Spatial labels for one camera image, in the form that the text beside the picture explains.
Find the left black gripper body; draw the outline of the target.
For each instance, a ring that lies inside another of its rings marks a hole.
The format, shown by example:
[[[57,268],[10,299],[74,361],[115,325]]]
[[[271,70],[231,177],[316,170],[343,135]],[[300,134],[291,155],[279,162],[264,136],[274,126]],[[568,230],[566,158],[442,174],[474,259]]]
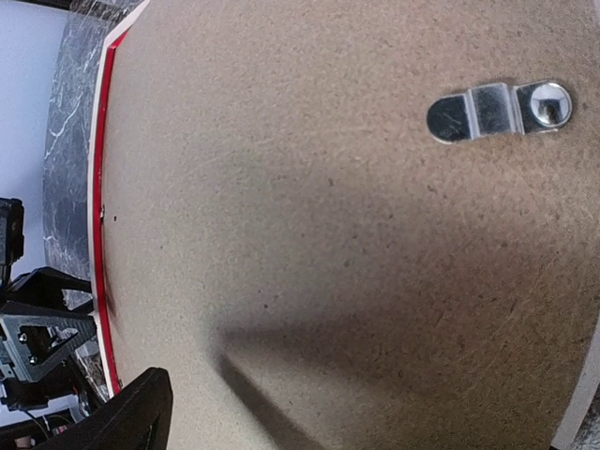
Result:
[[[1,310],[1,403],[11,412],[45,409],[75,394],[94,411],[101,398],[76,363],[76,351],[97,335],[89,308]]]

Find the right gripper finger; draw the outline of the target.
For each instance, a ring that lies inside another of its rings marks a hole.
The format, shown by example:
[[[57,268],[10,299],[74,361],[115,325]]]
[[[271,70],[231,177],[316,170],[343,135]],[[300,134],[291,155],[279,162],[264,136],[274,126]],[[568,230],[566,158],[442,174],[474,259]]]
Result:
[[[150,367],[81,423],[40,444],[58,450],[165,450],[173,414],[166,369]]]

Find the brown cardboard backing board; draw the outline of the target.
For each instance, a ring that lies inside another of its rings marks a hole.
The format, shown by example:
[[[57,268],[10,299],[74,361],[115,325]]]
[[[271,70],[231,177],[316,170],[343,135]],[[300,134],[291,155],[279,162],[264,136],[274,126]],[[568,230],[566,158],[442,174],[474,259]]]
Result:
[[[152,1],[103,159],[171,449],[599,444],[595,1]]]

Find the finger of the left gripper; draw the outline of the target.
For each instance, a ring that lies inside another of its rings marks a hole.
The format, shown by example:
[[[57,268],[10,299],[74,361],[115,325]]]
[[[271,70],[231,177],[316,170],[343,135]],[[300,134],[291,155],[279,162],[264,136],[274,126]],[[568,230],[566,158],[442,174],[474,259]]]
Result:
[[[3,284],[1,306],[6,302],[16,302],[81,314],[90,314],[94,311],[92,298],[78,307],[69,307],[65,301],[64,291],[91,294],[92,285],[88,280],[71,276],[49,266],[40,267]]]

